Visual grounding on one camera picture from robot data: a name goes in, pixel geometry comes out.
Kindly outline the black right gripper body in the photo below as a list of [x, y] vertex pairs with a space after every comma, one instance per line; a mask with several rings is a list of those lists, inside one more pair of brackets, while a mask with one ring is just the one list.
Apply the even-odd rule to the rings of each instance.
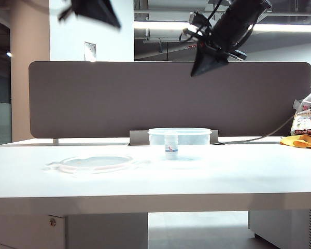
[[252, 8], [229, 7], [212, 25], [210, 17], [196, 13], [197, 61], [227, 61], [229, 57], [245, 60], [239, 47], [252, 33]]

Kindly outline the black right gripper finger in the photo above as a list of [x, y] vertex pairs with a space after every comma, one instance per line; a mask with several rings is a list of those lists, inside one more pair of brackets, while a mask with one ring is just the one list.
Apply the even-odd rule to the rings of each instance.
[[208, 71], [228, 65], [228, 56], [222, 52], [197, 47], [191, 76], [195, 77]]

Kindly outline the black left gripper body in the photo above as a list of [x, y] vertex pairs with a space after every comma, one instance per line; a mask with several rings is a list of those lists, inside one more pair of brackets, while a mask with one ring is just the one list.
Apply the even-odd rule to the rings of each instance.
[[65, 21], [72, 12], [73, 12], [73, 8], [72, 8], [72, 5], [70, 5], [58, 15], [58, 21]]

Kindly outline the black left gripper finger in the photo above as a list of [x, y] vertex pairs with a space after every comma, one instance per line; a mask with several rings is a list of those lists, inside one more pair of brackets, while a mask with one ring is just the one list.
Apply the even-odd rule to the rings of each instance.
[[108, 0], [74, 0], [72, 1], [72, 10], [76, 15], [99, 20], [121, 28], [112, 4]]

